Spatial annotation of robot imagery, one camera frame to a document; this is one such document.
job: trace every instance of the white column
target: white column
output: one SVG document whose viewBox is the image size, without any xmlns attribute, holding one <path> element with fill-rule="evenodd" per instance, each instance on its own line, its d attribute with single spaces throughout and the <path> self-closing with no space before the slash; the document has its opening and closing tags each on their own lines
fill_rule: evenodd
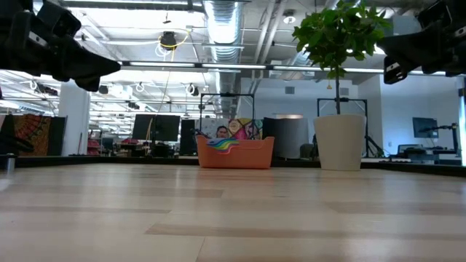
<svg viewBox="0 0 466 262">
<path fill-rule="evenodd" d="M 465 78 L 457 77 L 458 90 L 465 90 Z M 465 97 L 459 98 L 459 147 L 461 148 L 462 165 L 466 166 L 466 105 Z"/>
<path fill-rule="evenodd" d="M 89 109 L 89 92 L 78 87 L 73 80 L 61 84 L 58 116 L 66 117 L 62 156 L 87 153 Z"/>
</svg>

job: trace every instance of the potted plant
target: potted plant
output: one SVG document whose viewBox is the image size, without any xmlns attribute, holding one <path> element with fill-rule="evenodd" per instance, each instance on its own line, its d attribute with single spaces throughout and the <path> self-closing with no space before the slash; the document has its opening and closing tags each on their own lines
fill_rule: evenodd
<svg viewBox="0 0 466 262">
<path fill-rule="evenodd" d="M 308 52 L 311 66 L 319 65 L 336 81 L 336 115 L 314 120 L 323 169 L 360 169 L 366 118 L 341 115 L 339 80 L 346 73 L 342 65 L 347 58 L 362 61 L 374 54 L 376 42 L 384 37 L 383 27 L 390 26 L 384 16 L 385 11 L 378 13 L 375 7 L 366 9 L 364 1 L 356 7 L 340 1 L 335 9 L 315 12 L 294 28 L 296 50 Z"/>
</svg>

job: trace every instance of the black metal frame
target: black metal frame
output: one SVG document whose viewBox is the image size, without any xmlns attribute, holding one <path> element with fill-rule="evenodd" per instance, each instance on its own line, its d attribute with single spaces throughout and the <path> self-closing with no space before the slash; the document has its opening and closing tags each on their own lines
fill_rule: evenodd
<svg viewBox="0 0 466 262">
<path fill-rule="evenodd" d="M 320 101 L 335 101 L 336 98 L 318 98 L 317 99 L 317 117 L 320 116 Z M 367 99 L 351 99 L 351 98 L 340 98 L 340 102 L 348 103 L 350 101 L 355 101 L 355 102 L 363 102 L 364 103 L 364 114 L 366 115 L 366 135 L 364 136 L 364 139 L 366 139 L 366 157 L 369 158 L 369 151 L 371 148 L 369 147 L 369 121 L 368 121 L 368 108 L 367 108 Z"/>
<path fill-rule="evenodd" d="M 253 135 L 255 134 L 256 129 L 256 104 L 254 99 L 254 94 L 230 94 L 230 93 L 202 93 L 201 94 L 201 103 L 200 103 L 200 123 L 199 130 L 202 132 L 202 99 L 206 96 L 219 96 L 221 98 L 234 98 L 234 97 L 251 97 L 253 99 Z"/>
</svg>

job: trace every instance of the orange basket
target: orange basket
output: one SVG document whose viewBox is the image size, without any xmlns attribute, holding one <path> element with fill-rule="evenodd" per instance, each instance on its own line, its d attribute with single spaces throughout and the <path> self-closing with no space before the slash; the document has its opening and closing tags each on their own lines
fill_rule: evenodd
<svg viewBox="0 0 466 262">
<path fill-rule="evenodd" d="M 272 162 L 274 138 L 264 140 L 239 140 L 228 154 L 220 154 L 207 145 L 208 139 L 197 136 L 199 164 L 205 168 L 269 169 Z"/>
</svg>

